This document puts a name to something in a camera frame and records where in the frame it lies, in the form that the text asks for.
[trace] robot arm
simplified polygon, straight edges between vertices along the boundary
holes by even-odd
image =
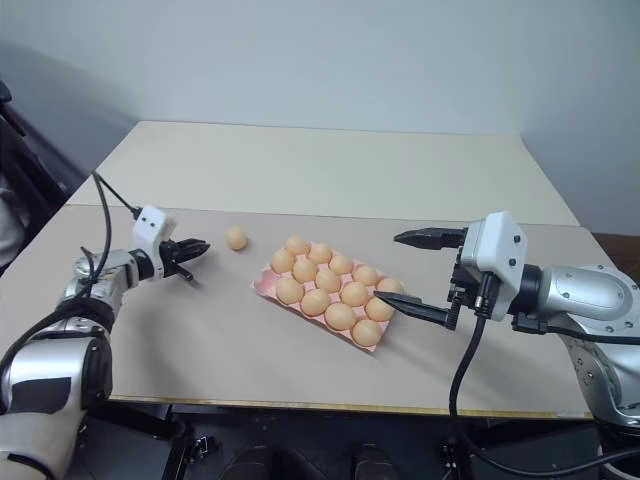
[[[604,452],[640,443],[640,290],[633,280],[602,265],[542,270],[525,264],[526,235],[507,212],[463,230],[412,230],[395,240],[430,250],[458,249],[451,307],[388,292],[375,295],[450,330],[464,306],[496,321],[511,314],[516,331],[559,334],[600,427]],[[625,471],[640,476],[637,464]]]
[[[174,227],[164,212],[145,207],[133,229],[134,250],[109,253],[87,298],[77,293],[89,278],[90,262],[78,260],[52,314],[59,320],[3,361],[0,478],[64,476],[87,410],[111,394],[110,333],[124,293],[145,279],[175,273],[193,278],[180,263],[209,248],[196,239],[171,241]]]

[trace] black cable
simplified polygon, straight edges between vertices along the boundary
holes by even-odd
[[[100,274],[102,273],[104,264],[106,263],[107,257],[109,256],[109,250],[111,249],[111,215],[109,213],[109,206],[107,205],[107,199],[104,196],[104,190],[102,189],[102,185],[100,184],[100,176],[95,172],[92,173],[91,176],[93,177],[93,181],[96,184],[96,188],[98,189],[100,203],[102,204],[102,213],[104,215],[104,249],[102,250],[102,256],[100,257],[100,261],[98,262],[98,266],[93,272],[93,275],[89,277],[88,283],[75,294],[75,298],[84,297],[88,292],[91,291],[91,287],[93,286],[93,284],[98,281],[98,278],[100,278]]]
[[[600,465],[604,465],[606,463],[613,463],[620,460],[624,460],[625,458],[635,457],[640,455],[640,448],[629,448],[626,450],[620,450],[618,452],[609,453],[607,455],[601,455],[596,457],[588,462],[584,462],[578,465],[573,465],[570,467],[560,468],[557,470],[547,470],[547,471],[529,471],[529,470],[520,470],[519,468],[514,468],[509,465],[504,465],[493,458],[489,457],[484,451],[478,447],[467,435],[464,425],[458,417],[458,393],[460,391],[460,386],[462,385],[462,379],[464,378],[471,361],[473,360],[473,356],[478,350],[478,346],[480,345],[480,340],[482,339],[482,333],[484,332],[484,327],[486,325],[487,319],[484,316],[478,316],[476,321],[475,329],[473,330],[473,335],[471,340],[469,341],[469,345],[462,356],[462,360],[460,360],[460,364],[458,365],[458,369],[456,370],[455,375],[453,376],[453,381],[451,382],[451,390],[449,390],[449,415],[451,416],[451,420],[453,422],[453,426],[456,430],[457,435],[463,441],[465,446],[480,460],[488,463],[489,465],[497,468],[498,470],[502,470],[503,472],[511,473],[513,475],[519,475],[522,477],[531,477],[531,478],[548,478],[548,477],[566,477],[568,475],[574,475],[576,473],[582,472],[584,470],[588,470],[590,468],[598,467]]]
[[[578,332],[570,328],[547,326],[547,333],[557,333],[567,337],[577,338],[586,342],[609,343],[613,345],[640,345],[640,337],[613,337],[610,335],[591,335],[589,333]]]
[[[82,253],[84,253],[84,256],[87,259],[87,262],[89,262],[89,280],[91,280],[95,272],[94,263],[93,263],[93,254],[84,247],[80,247],[80,250],[82,250]],[[87,292],[87,295],[86,295],[87,298],[91,296],[91,286],[92,284],[89,283],[89,291]]]
[[[87,465],[87,462],[84,460],[84,458],[82,458],[82,455],[80,454],[80,452],[76,452],[76,457],[78,458],[78,460],[80,460],[80,463],[82,464],[82,467],[85,469],[85,471],[89,474],[89,476],[93,479],[93,480],[97,480],[96,476],[93,474],[93,472],[91,471],[91,469],[89,468],[89,466]]]
[[[100,175],[99,173],[95,173],[95,175],[98,176],[98,180],[100,180],[100,182],[105,187],[107,187],[107,189],[113,194],[113,196],[116,197],[118,201],[122,203],[125,207],[127,207],[127,209],[133,214],[133,218],[137,220],[142,209],[139,207],[132,207],[129,202],[127,202],[124,198],[122,198],[120,194],[116,192],[115,189],[111,185],[109,185],[109,183],[107,183],[107,181],[104,178],[102,178],[102,175]]]

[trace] egg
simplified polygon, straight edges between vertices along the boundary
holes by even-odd
[[[364,310],[367,312],[367,317],[376,322],[386,322],[390,320],[395,312],[395,309],[391,305],[387,305],[376,297],[367,302]]]
[[[295,261],[296,257],[294,257],[288,250],[281,248],[273,254],[273,257],[271,258],[271,268],[276,273],[290,272]]]
[[[331,300],[329,294],[321,289],[309,290],[302,297],[300,308],[310,317],[321,315],[327,309]]]
[[[381,292],[404,293],[402,284],[395,278],[387,277],[378,282],[376,290]]]
[[[342,289],[340,298],[350,307],[360,307],[369,298],[369,292],[367,292],[367,287],[360,282],[352,282]]]
[[[304,287],[293,278],[279,278],[276,282],[276,296],[285,305],[299,302],[304,296]]]
[[[367,265],[360,265],[356,268],[356,271],[353,272],[353,279],[363,285],[375,285],[378,282],[378,272],[376,272],[375,268],[371,268]]]
[[[351,330],[353,341],[363,347],[372,347],[382,338],[382,329],[377,322],[365,318]]]
[[[344,255],[336,255],[331,259],[331,262],[329,262],[329,268],[338,275],[344,275],[345,273],[351,273],[351,270],[353,270],[353,262]]]
[[[326,243],[314,243],[309,250],[309,259],[315,263],[329,263],[333,252]]]
[[[309,253],[309,244],[301,237],[291,237],[285,245],[287,250],[294,255],[306,255]]]
[[[340,291],[342,280],[331,270],[320,270],[316,275],[316,287],[322,288],[329,293]]]
[[[237,225],[227,228],[224,232],[224,240],[231,250],[242,250],[249,241],[247,233]]]
[[[293,264],[293,277],[299,282],[313,282],[318,274],[318,266],[308,258],[299,258]]]
[[[334,330],[349,330],[356,323],[356,314],[349,305],[332,303],[324,312],[324,319]]]

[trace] egg carton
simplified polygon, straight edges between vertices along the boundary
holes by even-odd
[[[332,258],[337,256],[337,255],[341,255],[340,252],[333,250],[332,249]],[[306,254],[300,254],[300,255],[296,255],[295,256],[296,261],[301,259],[301,258],[308,258]],[[341,302],[341,297],[340,294],[342,293],[342,291],[344,290],[344,288],[354,282],[355,280],[353,279],[353,275],[352,273],[355,272],[355,270],[361,266],[364,265],[363,262],[356,260],[356,259],[352,259],[353,261],[353,269],[351,270],[351,273],[345,273],[343,275],[339,275],[340,280],[341,280],[341,287],[340,290],[336,293],[329,293],[329,299],[331,301],[331,304],[333,303],[339,303]],[[318,264],[318,271],[320,270],[327,270],[329,269],[329,264],[328,263],[320,263]],[[378,274],[378,282],[384,278],[387,278],[388,275],[386,275],[385,273],[379,271],[376,269],[376,272]],[[295,278],[293,277],[292,272],[284,272],[282,274],[278,274],[276,272],[273,271],[273,269],[271,268],[271,264],[267,265],[263,270],[262,270],[262,276],[261,279],[257,282],[253,282],[251,284],[251,287],[258,292],[258,294],[260,294],[263,297],[269,298],[271,300],[275,300],[276,302],[278,302],[281,306],[283,306],[284,308],[288,309],[288,310],[292,310],[296,313],[298,313],[299,315],[303,316],[306,319],[309,320],[313,320],[315,322],[317,322],[318,324],[324,326],[329,332],[338,335],[344,339],[349,340],[353,345],[355,345],[356,347],[363,349],[363,350],[368,350],[370,352],[374,352],[376,347],[380,344],[380,341],[382,341],[382,337],[384,336],[385,331],[387,330],[387,327],[389,326],[389,323],[391,321],[391,319],[384,321],[384,322],[379,322],[376,321],[376,323],[378,324],[378,326],[380,327],[380,329],[382,330],[382,336],[380,337],[380,340],[378,341],[378,343],[376,343],[375,345],[372,345],[370,347],[365,347],[362,345],[359,345],[354,339],[353,336],[351,335],[351,329],[350,330],[334,330],[333,328],[331,328],[327,322],[325,321],[325,317],[324,314],[322,315],[317,315],[314,317],[308,316],[306,315],[303,311],[302,308],[300,306],[300,303],[293,303],[291,305],[287,305],[283,302],[280,301],[280,299],[278,298],[278,296],[276,295],[276,282],[282,278],[282,277],[287,277],[287,278],[293,278],[295,280]],[[316,288],[316,284],[315,281],[311,281],[311,282],[298,282],[301,283],[301,285],[304,287],[304,291],[305,293],[307,293],[310,290],[315,290]],[[367,293],[368,293],[368,298],[367,298],[367,302],[373,297],[373,292],[375,290],[375,286],[367,286]],[[354,326],[352,327],[355,328],[355,326],[358,324],[358,322],[364,320],[364,319],[369,319],[369,317],[367,316],[367,312],[365,311],[364,305],[360,306],[360,307],[351,307],[351,309],[354,311],[355,315],[356,315],[356,323],[354,324]]]

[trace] table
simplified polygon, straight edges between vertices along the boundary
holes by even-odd
[[[530,165],[533,160],[521,143],[511,137],[487,140],[463,136],[460,139],[466,145],[463,148],[457,136],[435,136],[431,141],[415,134],[399,134],[397,138],[397,134],[355,132],[354,139],[347,132],[298,129],[249,127],[247,133],[241,133],[245,128],[143,122],[100,169],[134,203],[144,203],[143,197],[149,197],[150,203],[180,207],[171,210],[179,222],[176,239],[195,236],[212,240],[218,246],[192,267],[198,280],[195,287],[172,278],[146,283],[127,294],[113,333],[115,399],[446,413],[449,382],[473,324],[468,313],[462,316],[455,335],[398,315],[375,354],[364,353],[249,289],[249,282],[258,279],[271,253],[292,233],[331,242],[334,248],[398,277],[410,292],[436,305],[445,304],[454,252],[425,253],[394,244],[391,238],[416,226],[462,223],[394,220],[394,215],[411,219],[423,214],[423,218],[428,218],[426,215],[430,214],[434,219],[468,221],[508,205],[520,221],[554,224],[525,226],[531,263],[611,265],[591,235],[576,225],[575,218],[542,173]],[[269,140],[270,132],[279,140]],[[291,142],[284,141],[289,134]],[[315,134],[324,140],[318,140]],[[378,135],[388,142],[381,141]],[[217,145],[216,138],[226,146],[211,149]],[[404,170],[409,183],[417,185],[415,179],[423,171],[437,171],[440,176],[432,177],[433,188],[424,189],[419,195],[416,191],[407,192],[407,197],[423,200],[408,202],[411,206],[406,216],[401,214],[405,211],[401,184],[393,182],[390,188],[391,191],[395,188],[396,196],[389,196],[389,202],[379,196],[363,201],[358,194],[361,187],[356,187],[361,185],[358,183],[350,183],[353,187],[350,190],[344,190],[346,184],[334,184],[330,195],[333,200],[328,201],[324,213],[342,218],[309,215],[320,213],[314,209],[322,205],[314,203],[315,200],[307,203],[306,199],[313,195],[292,202],[296,194],[303,192],[296,190],[298,187],[287,195],[276,192],[273,198],[265,196],[271,188],[265,185],[272,185],[273,174],[267,176],[262,167],[260,178],[245,175],[245,195],[230,197],[229,185],[240,184],[242,172],[247,171],[246,161],[233,161],[235,151],[242,152],[240,156],[245,160],[250,150],[256,155],[260,151],[262,158],[278,165],[274,169],[277,172],[287,165],[297,165],[298,158],[308,160],[309,152],[300,145],[319,146],[328,138],[342,138],[323,150],[334,159],[334,166],[346,160],[341,150],[346,144],[361,144],[366,150],[372,141],[377,145],[375,150],[386,148],[386,154],[397,159],[394,167]],[[237,150],[231,147],[233,142]],[[413,145],[405,148],[406,157],[400,148],[405,144]],[[284,148],[290,145],[298,147]],[[494,156],[489,154],[492,149],[496,152]],[[172,152],[180,150],[184,152],[181,163],[167,165],[168,159],[173,158]],[[211,162],[203,161],[213,156],[214,150],[215,168]],[[200,153],[191,160],[189,152],[195,151]],[[450,168],[439,169],[437,165],[431,168],[436,152],[444,152],[451,158],[454,151],[460,154],[456,165],[461,171],[484,160],[493,167],[475,165],[475,178]],[[416,160],[421,156],[426,165],[403,163],[403,159]],[[313,168],[306,160],[299,167],[310,172]],[[155,162],[157,170],[151,168]],[[413,174],[407,174],[412,165]],[[501,170],[504,175],[498,179],[492,173],[496,165],[504,167]],[[200,174],[193,180],[180,179],[178,169]],[[357,168],[345,166],[345,170],[353,174]],[[214,171],[222,172],[221,176],[207,176]],[[147,172],[145,180],[136,181],[142,172]],[[528,172],[530,177],[523,181],[519,172]],[[366,178],[371,178],[378,187],[385,181],[382,173]],[[501,188],[492,190],[485,186],[483,192],[489,193],[482,196],[474,189],[471,198],[472,184],[490,182]],[[209,184],[213,200],[200,191],[205,184]],[[517,184],[522,187],[519,196],[514,193],[517,188],[513,186]],[[444,196],[447,188],[457,189],[456,194]],[[78,246],[98,249],[102,244],[100,210],[90,205],[96,203],[93,195],[85,185],[0,279],[0,321],[6,332],[0,339],[0,349],[55,305],[70,278],[72,261],[79,256]],[[236,211],[212,211],[212,203],[218,202],[225,209]],[[298,215],[273,214],[280,209]],[[114,246],[127,248],[132,226],[130,215],[121,207],[112,210]],[[375,217],[376,211],[391,218],[346,218]],[[233,253],[222,245],[224,228],[236,223],[244,225],[252,238],[250,248],[241,253]],[[33,291],[34,275],[45,271],[47,274],[37,280],[38,302],[28,301],[25,292]],[[508,322],[492,322],[488,326],[462,388],[460,406],[469,415],[581,418],[587,412],[561,341],[553,336],[514,333]]]
[[[517,135],[140,122],[100,172],[165,208],[578,225]],[[92,182],[69,203],[98,205]]]

